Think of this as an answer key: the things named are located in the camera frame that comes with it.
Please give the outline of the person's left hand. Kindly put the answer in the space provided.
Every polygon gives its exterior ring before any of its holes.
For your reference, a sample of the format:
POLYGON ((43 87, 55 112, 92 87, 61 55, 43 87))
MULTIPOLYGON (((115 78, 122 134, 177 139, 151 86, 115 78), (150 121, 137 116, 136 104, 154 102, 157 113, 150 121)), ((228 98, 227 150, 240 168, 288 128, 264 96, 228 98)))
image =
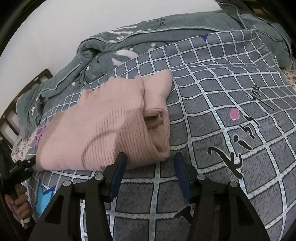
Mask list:
POLYGON ((24 229, 28 229, 33 210, 26 195, 27 188, 22 184, 17 184, 15 186, 15 191, 16 197, 5 195, 6 203, 15 220, 19 222, 24 229))

